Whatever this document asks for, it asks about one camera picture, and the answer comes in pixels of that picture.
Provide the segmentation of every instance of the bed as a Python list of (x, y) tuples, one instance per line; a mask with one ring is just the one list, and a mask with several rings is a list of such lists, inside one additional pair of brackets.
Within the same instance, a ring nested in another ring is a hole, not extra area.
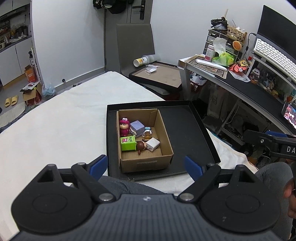
[[(18, 231), (11, 216), (14, 198), (49, 163), (69, 168), (106, 154), (108, 104), (161, 101), (142, 86), (116, 72), (107, 72), (41, 104), (0, 134), (0, 237), (8, 240)], [(222, 168), (245, 164), (244, 154), (210, 133)], [(188, 174), (140, 181), (166, 193), (179, 194), (193, 180)]]

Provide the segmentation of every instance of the woven basket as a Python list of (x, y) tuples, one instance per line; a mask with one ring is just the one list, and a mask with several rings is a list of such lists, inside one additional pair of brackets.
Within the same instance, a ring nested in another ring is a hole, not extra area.
[(247, 38), (247, 32), (242, 33), (241, 31), (237, 30), (234, 27), (231, 26), (227, 26), (227, 37), (233, 39), (233, 40), (237, 40), (240, 41), (242, 44), (245, 42), (246, 38)]

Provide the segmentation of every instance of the wall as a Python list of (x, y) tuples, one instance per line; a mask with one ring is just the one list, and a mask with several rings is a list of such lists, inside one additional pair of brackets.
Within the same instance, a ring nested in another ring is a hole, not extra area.
[(32, 0), (31, 25), (45, 84), (104, 67), (104, 11), (90, 0)]
[(22, 13), (19, 16), (16, 16), (10, 20), (10, 27), (13, 28), (18, 24), (25, 24), (28, 26), (28, 33), (31, 35), (31, 21), (30, 21), (30, 8), (28, 8), (27, 12)]
[[(155, 53), (161, 61), (177, 64), (178, 59), (203, 52), (211, 19), (226, 19), (248, 33), (257, 33), (263, 5), (267, 5), (296, 24), (296, 10), (286, 0), (197, 1), (153, 0), (151, 25)], [(254, 36), (250, 35), (253, 45)]]

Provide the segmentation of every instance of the slippers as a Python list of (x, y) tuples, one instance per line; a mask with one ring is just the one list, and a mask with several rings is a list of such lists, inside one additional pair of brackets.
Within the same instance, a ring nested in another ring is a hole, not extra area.
[(11, 105), (15, 105), (18, 101), (18, 95), (11, 98)]
[(11, 104), (11, 97), (5, 100), (5, 107), (9, 107)]

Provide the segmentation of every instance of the human hand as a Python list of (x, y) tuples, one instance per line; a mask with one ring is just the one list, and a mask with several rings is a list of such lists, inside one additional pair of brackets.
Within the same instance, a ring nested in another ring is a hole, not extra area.
[(296, 219), (295, 182), (292, 178), (284, 187), (284, 198), (289, 198), (288, 216)]

